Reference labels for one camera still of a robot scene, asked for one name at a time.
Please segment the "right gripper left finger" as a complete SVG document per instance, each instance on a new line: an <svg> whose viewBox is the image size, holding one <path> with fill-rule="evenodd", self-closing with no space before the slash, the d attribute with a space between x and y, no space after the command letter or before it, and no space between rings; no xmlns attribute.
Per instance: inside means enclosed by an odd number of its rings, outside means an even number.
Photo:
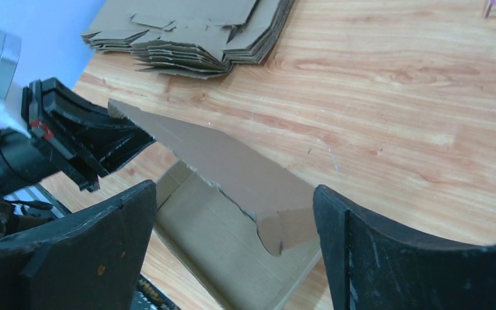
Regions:
<svg viewBox="0 0 496 310"><path fill-rule="evenodd" d="M129 309L155 221L156 184L7 234L0 205L0 309Z"/></svg>

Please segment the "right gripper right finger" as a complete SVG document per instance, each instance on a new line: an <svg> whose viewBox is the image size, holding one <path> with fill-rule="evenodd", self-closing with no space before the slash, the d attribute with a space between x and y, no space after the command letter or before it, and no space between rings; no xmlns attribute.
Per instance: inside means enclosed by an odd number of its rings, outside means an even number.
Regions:
<svg viewBox="0 0 496 310"><path fill-rule="evenodd" d="M335 309L496 309L496 244L416 230L325 185L313 211Z"/></svg>

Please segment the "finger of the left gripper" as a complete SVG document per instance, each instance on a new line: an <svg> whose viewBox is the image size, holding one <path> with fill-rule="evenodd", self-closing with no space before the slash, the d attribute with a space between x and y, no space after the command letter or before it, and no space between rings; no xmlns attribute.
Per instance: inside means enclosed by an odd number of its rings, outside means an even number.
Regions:
<svg viewBox="0 0 496 310"><path fill-rule="evenodd" d="M74 137L83 146L72 158L76 174L107 176L154 143L154 138L136 126L103 129L77 126Z"/></svg>
<svg viewBox="0 0 496 310"><path fill-rule="evenodd" d="M107 108L87 101L56 78L43 80L41 86L43 110L55 121L67 120L93 129L135 129L130 120L111 117Z"/></svg>

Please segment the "brown cardboard box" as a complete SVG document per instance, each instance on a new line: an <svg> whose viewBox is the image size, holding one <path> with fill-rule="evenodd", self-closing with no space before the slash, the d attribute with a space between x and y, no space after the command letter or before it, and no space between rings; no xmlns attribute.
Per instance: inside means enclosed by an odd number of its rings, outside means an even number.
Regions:
<svg viewBox="0 0 496 310"><path fill-rule="evenodd" d="M314 187L238 139L115 99L176 163L157 181L158 238L224 309L282 309L321 258Z"/></svg>

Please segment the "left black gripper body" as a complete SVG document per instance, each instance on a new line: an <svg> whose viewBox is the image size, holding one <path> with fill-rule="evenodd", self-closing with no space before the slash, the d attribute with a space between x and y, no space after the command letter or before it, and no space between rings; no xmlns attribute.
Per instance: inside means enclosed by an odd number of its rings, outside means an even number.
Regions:
<svg viewBox="0 0 496 310"><path fill-rule="evenodd" d="M72 166L72 158L83 148L74 137L74 129L82 125L55 121L43 110L42 81L23 87L21 115L30 137L0 127L0 199L59 172L82 191L99 189L102 176L82 176Z"/></svg>

